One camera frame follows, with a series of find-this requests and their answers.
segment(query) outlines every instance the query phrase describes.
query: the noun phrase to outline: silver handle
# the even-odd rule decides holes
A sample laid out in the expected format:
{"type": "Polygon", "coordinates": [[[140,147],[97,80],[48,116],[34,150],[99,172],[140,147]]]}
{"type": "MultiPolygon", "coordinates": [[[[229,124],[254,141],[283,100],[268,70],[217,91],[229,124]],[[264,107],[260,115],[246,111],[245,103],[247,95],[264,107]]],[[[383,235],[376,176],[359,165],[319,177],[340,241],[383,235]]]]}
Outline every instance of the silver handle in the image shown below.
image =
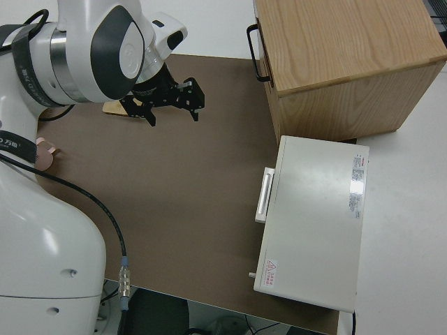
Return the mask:
{"type": "Polygon", "coordinates": [[[268,202],[270,200],[270,191],[272,190],[274,169],[266,167],[264,169],[263,183],[259,195],[258,208],[256,210],[255,221],[265,223],[267,219],[268,202]]]}

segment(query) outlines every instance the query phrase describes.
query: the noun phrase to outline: label sticker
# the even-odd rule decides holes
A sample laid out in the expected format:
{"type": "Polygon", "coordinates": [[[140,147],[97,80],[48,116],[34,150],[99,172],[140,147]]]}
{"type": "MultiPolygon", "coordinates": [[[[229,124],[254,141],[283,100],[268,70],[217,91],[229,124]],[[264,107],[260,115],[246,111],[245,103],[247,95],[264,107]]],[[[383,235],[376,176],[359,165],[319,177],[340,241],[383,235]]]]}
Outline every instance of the label sticker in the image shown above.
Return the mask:
{"type": "Polygon", "coordinates": [[[274,279],[277,273],[278,261],[277,260],[266,260],[264,266],[264,274],[262,285],[268,288],[274,287],[274,279]]]}
{"type": "Polygon", "coordinates": [[[360,218],[365,188],[365,157],[357,154],[352,162],[351,187],[349,188],[349,215],[360,218]]]}

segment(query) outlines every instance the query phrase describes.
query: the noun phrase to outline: brown table surface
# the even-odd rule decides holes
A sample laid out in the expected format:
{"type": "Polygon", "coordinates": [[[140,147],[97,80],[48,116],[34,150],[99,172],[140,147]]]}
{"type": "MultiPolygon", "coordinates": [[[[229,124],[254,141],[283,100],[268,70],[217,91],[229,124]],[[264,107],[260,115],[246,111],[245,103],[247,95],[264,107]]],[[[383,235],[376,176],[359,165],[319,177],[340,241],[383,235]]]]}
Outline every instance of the brown table surface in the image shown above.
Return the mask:
{"type": "MultiPolygon", "coordinates": [[[[338,312],[253,290],[263,225],[254,221],[265,166],[277,145],[263,85],[250,60],[174,55],[174,78],[194,76],[206,97],[195,123],[187,111],[154,110],[157,125],[77,106],[41,123],[55,143],[49,172],[101,199],[121,225],[132,285],[318,332],[337,332],[338,312]]],[[[90,200],[39,179],[51,194],[97,224],[107,278],[120,249],[110,222],[90,200]]]]}

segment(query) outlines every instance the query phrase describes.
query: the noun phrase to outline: white box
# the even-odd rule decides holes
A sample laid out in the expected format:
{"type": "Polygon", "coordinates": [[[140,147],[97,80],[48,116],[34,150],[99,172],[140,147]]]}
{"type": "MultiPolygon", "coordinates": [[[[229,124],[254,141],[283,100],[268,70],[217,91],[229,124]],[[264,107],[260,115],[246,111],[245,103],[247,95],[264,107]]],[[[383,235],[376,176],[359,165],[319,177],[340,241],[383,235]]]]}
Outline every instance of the white box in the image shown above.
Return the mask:
{"type": "Polygon", "coordinates": [[[281,137],[254,290],[354,312],[368,154],[281,137]]]}

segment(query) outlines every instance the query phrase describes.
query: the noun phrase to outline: wooden drawer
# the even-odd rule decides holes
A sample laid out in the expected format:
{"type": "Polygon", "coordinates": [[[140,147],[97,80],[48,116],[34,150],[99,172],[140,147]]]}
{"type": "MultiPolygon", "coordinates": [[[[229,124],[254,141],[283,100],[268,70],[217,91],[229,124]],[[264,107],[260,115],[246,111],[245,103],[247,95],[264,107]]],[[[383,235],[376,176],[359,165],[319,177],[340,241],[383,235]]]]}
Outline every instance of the wooden drawer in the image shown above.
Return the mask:
{"type": "Polygon", "coordinates": [[[447,60],[420,0],[254,0],[277,136],[397,130],[447,60]]]}

